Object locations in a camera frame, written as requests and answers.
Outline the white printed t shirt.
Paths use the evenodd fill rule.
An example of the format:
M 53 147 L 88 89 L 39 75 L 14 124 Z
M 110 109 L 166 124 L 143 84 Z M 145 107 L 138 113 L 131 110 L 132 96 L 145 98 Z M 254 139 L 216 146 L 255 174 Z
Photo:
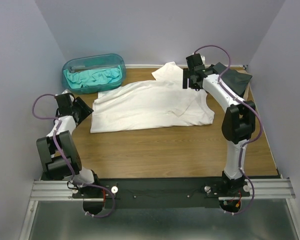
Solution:
M 215 113 L 207 93 L 183 89 L 183 70 L 168 62 L 153 80 L 100 92 L 93 102 L 90 133 L 211 125 Z

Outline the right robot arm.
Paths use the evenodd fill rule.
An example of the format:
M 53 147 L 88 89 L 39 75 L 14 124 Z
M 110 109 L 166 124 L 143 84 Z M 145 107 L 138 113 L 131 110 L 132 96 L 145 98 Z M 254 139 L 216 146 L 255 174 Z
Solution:
M 256 129 L 256 107 L 235 94 L 213 69 L 205 68 L 202 57 L 194 53 L 186 58 L 183 89 L 204 90 L 222 107 L 221 131 L 227 142 L 226 165 L 221 178 L 205 187 L 207 195 L 232 197 L 245 186 L 244 162 L 246 148 Z

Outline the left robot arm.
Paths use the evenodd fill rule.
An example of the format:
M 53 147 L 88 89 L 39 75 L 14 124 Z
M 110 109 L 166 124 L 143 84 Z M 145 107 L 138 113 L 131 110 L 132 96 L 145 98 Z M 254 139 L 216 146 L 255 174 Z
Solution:
M 57 103 L 55 116 L 44 117 L 35 113 L 37 102 L 53 97 Z M 52 120 L 52 130 L 36 140 L 36 147 L 44 175 L 53 181 L 65 181 L 68 189 L 82 197 L 105 196 L 98 175 L 83 167 L 72 138 L 74 130 L 91 114 L 93 109 L 69 90 L 61 94 L 43 94 L 32 105 L 32 115 L 40 120 Z

